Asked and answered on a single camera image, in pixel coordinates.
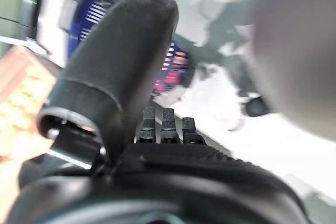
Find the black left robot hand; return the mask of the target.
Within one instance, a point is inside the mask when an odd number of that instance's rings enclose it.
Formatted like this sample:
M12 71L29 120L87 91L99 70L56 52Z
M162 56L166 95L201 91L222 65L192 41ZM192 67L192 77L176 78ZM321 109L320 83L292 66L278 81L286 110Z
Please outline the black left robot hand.
M173 0L121 0L73 53L37 117L7 223L310 223L273 173L206 144L193 118L147 106L178 21Z

